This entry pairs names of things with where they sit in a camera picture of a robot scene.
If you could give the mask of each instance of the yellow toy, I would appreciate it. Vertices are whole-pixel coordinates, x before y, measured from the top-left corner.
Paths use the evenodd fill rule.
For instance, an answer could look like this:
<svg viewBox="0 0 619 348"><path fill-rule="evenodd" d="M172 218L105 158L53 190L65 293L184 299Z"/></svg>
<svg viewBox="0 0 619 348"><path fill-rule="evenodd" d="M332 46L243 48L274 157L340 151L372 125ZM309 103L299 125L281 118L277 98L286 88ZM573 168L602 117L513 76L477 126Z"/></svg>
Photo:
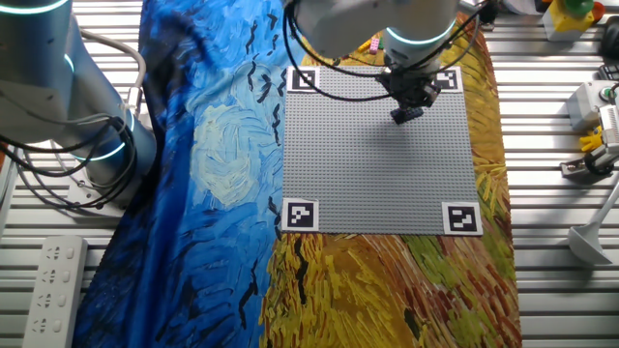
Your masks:
<svg viewBox="0 0 619 348"><path fill-rule="evenodd" d="M588 136L580 138L580 144L582 144L582 152L591 152L600 146L602 146L602 127L597 126L594 130L587 132Z"/></svg>
<svg viewBox="0 0 619 348"><path fill-rule="evenodd" d="M359 53L365 52L366 49L368 49L370 45L371 45L371 38L367 40L364 44L360 45L359 48L357 48L357 52Z"/></svg>

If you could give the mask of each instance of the metal table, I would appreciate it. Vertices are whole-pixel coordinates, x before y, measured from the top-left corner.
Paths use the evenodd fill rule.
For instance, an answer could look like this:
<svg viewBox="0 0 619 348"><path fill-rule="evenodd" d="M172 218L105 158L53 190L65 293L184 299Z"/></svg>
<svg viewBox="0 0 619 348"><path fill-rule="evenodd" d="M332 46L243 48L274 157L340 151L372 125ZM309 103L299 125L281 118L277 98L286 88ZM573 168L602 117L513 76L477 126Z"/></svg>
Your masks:
<svg viewBox="0 0 619 348"><path fill-rule="evenodd" d="M605 0L619 14L619 0ZM137 47L140 1L75 0L79 24ZM566 99L595 78L599 26L575 44L549 43L540 16L502 16L486 33L498 81L510 193L524 347L619 347L619 207L605 220L601 242L615 265L580 268L565 239L604 203L617 175L593 187L562 179L558 164L581 156ZM137 74L133 60L98 43L88 50L125 97ZM69 156L64 156L72 164ZM56 167L36 155L37 166ZM43 240L79 235L90 245L82 285L97 269L117 219L74 220L50 209L16 179L0 240L0 347L19 347ZM68 180L48 179L60 194Z"/></svg>

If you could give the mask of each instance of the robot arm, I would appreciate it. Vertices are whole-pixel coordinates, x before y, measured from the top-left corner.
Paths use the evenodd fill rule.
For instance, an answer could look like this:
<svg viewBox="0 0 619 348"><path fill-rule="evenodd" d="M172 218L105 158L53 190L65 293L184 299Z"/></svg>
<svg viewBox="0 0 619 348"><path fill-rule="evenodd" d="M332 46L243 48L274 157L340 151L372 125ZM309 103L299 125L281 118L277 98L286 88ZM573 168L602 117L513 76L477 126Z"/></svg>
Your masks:
<svg viewBox="0 0 619 348"><path fill-rule="evenodd" d="M459 0L303 0L296 21L319 54L338 58L385 29L385 53L411 66L444 42Z"/></svg>
<svg viewBox="0 0 619 348"><path fill-rule="evenodd" d="M440 70L440 52L456 34L452 29L457 11L472 15L464 27L473 19L477 20L476 28L480 22L494 20L494 0L481 4L478 7L459 0L289 0L285 7L286 19L297 25L316 52L329 58L355 50L384 29L385 63L389 68L376 79L388 96L398 101L399 109L392 116L401 124L421 116L421 107L431 106L440 92L433 81Z"/></svg>
<svg viewBox="0 0 619 348"><path fill-rule="evenodd" d="M136 105L124 103L81 36L71 0L0 0L0 135L16 147L53 140L72 149L90 184L126 205L154 160L155 138L133 115L139 85L130 90ZM122 185L110 193L109 183Z"/></svg>

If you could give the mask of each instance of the electrical outlet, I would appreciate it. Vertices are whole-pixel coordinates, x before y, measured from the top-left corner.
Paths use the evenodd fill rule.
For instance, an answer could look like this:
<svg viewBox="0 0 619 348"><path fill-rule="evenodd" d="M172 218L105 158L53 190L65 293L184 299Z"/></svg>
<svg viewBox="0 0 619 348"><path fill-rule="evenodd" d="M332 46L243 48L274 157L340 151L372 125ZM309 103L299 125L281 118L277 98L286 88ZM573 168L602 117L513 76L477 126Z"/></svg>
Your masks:
<svg viewBox="0 0 619 348"><path fill-rule="evenodd" d="M56 270L43 272L43 276L41 277L42 282L53 284L55 280L56 280Z"/></svg>
<svg viewBox="0 0 619 348"><path fill-rule="evenodd" d="M51 294L40 295L37 299L37 306L41 308L49 308L51 305Z"/></svg>
<svg viewBox="0 0 619 348"><path fill-rule="evenodd" d="M32 332L35 334L44 334L47 330L47 319L34 319L32 322Z"/></svg>
<svg viewBox="0 0 619 348"><path fill-rule="evenodd" d="M77 236L45 239L23 348L71 347L87 250Z"/></svg>
<svg viewBox="0 0 619 348"><path fill-rule="evenodd" d="M45 258L47 260L58 260L60 258L60 247L52 246L45 249Z"/></svg>

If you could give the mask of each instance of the gray lego baseplate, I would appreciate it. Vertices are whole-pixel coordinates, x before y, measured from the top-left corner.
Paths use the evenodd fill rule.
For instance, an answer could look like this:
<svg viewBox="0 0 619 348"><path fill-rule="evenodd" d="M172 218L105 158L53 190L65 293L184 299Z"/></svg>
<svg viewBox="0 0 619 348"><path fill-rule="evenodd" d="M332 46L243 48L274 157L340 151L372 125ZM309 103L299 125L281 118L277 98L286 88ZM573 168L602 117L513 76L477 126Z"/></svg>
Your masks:
<svg viewBox="0 0 619 348"><path fill-rule="evenodd" d="M373 67L347 69L378 72ZM453 72L461 84L459 70ZM288 78L298 76L290 73ZM386 93L373 78L324 67L314 68L310 78L337 96L363 98ZM457 88L442 93L421 118L398 126L390 115L398 104L391 98L335 101L308 93L303 81L289 81L282 230L481 234L466 108L461 85ZM290 201L303 200L317 201L319 208L316 205L315 212L310 212L307 205L288 207ZM444 203L455 203L456 207ZM295 228L304 218L305 223Z"/></svg>

